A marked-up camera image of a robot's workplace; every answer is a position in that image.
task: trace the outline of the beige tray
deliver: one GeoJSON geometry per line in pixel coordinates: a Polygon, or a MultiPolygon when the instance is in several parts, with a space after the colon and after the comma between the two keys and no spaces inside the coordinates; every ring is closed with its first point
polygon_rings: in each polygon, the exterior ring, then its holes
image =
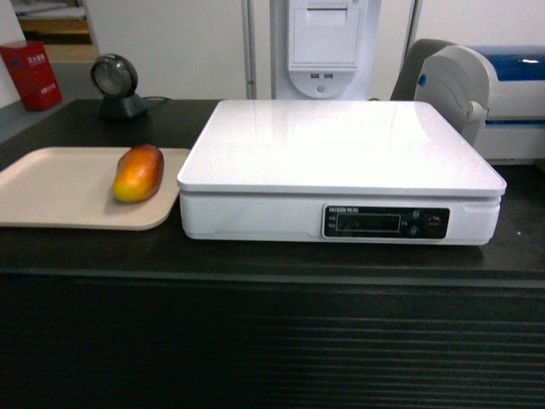
{"type": "Polygon", "coordinates": [[[126,147],[49,147],[0,173],[0,226],[146,230],[169,215],[188,149],[161,149],[163,182],[150,199],[115,200],[112,182],[126,147]]]}

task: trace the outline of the black countertop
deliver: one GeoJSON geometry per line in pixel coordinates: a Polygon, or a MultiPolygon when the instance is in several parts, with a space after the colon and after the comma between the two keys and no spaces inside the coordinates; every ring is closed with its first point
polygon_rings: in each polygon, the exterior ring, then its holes
{"type": "MultiPolygon", "coordinates": [[[[132,124],[105,124],[99,101],[69,106],[0,145],[0,169],[40,147],[191,147],[217,101],[160,101],[132,124]]],[[[12,274],[328,284],[545,286],[545,175],[498,166],[508,183],[494,238],[482,246],[189,239],[176,201],[144,232],[0,228],[12,274]]]]}

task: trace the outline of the white scale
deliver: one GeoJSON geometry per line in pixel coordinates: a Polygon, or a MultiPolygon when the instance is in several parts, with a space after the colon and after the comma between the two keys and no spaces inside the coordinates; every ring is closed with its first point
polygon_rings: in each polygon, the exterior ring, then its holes
{"type": "Polygon", "coordinates": [[[506,182],[430,105],[222,101],[178,174],[194,239],[482,245],[506,182]]]}

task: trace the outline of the red fire extinguisher box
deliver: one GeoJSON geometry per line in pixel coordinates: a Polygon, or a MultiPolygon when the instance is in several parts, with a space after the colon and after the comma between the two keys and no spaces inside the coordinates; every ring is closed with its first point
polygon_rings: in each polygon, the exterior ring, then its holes
{"type": "Polygon", "coordinates": [[[4,44],[0,46],[0,55],[27,110],[43,111],[62,101],[42,42],[4,44]]]}

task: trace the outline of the label printer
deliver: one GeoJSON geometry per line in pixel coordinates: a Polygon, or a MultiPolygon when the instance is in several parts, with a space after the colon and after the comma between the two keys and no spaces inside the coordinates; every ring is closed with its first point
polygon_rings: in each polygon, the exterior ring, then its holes
{"type": "Polygon", "coordinates": [[[424,61],[415,101],[491,162],[545,158],[545,47],[447,46],[424,61]]]}

